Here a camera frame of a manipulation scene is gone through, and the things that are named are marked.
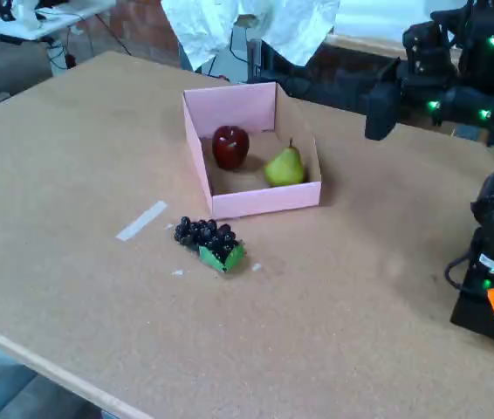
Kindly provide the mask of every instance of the table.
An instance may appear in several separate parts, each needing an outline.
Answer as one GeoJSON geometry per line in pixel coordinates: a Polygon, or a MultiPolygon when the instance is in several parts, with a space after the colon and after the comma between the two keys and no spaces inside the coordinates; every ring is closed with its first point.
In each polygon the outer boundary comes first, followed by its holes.
{"type": "Polygon", "coordinates": [[[181,92],[224,83],[108,53],[0,105],[0,348],[121,417],[493,418],[494,342],[449,323],[443,268],[494,149],[299,102],[322,204],[231,221],[222,278],[167,225],[208,215],[181,92]]]}
{"type": "Polygon", "coordinates": [[[51,72],[59,75],[66,68],[65,49],[63,43],[55,37],[55,32],[70,28],[79,21],[114,7],[115,0],[71,0],[52,8],[37,10],[45,20],[40,21],[37,29],[30,29],[18,21],[4,22],[0,18],[0,35],[20,38],[28,41],[38,41],[46,36],[52,36],[54,42],[47,44],[47,55],[51,62],[51,72]]]}

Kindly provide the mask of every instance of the green pear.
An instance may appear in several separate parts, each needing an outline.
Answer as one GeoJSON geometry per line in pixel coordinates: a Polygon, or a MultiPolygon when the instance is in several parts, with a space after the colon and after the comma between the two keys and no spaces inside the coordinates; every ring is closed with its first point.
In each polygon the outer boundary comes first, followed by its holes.
{"type": "Polygon", "coordinates": [[[305,168],[299,150],[290,145],[264,166],[264,177],[271,186],[297,185],[305,179],[305,168]]]}

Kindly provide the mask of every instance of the green leaf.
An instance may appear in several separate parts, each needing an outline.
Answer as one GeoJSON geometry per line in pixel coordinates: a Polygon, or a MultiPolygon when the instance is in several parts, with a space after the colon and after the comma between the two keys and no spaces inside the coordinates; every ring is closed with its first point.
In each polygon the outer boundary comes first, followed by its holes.
{"type": "Polygon", "coordinates": [[[225,264],[226,270],[229,271],[236,264],[238,264],[239,261],[244,257],[244,253],[245,252],[244,252],[243,244],[240,243],[236,247],[234,247],[231,253],[226,258],[226,264],[225,264]]]}
{"type": "Polygon", "coordinates": [[[223,266],[222,262],[220,262],[214,253],[209,251],[206,247],[200,246],[199,251],[201,251],[201,260],[204,264],[213,267],[217,271],[226,272],[226,268],[223,266]]]}

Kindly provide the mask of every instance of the cardboard box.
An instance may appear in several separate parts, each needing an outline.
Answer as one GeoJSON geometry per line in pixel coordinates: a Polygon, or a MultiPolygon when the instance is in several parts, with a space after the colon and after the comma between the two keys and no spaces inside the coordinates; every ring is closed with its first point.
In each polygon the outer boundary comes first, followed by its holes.
{"type": "Polygon", "coordinates": [[[319,204],[321,173],[315,139],[296,103],[276,83],[188,90],[183,94],[187,142],[215,219],[292,210],[319,204]],[[220,169],[212,135],[223,125],[243,128],[250,148],[243,166],[220,169]],[[270,188],[264,165],[287,147],[299,149],[306,182],[270,188]]]}

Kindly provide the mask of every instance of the apple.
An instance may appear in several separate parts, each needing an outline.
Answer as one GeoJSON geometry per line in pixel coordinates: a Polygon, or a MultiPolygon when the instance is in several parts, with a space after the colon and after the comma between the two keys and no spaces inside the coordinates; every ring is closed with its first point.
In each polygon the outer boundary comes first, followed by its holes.
{"type": "Polygon", "coordinates": [[[212,153],[216,164],[224,170],[241,166],[249,152],[249,135],[244,129],[224,125],[212,135],[212,153]]]}

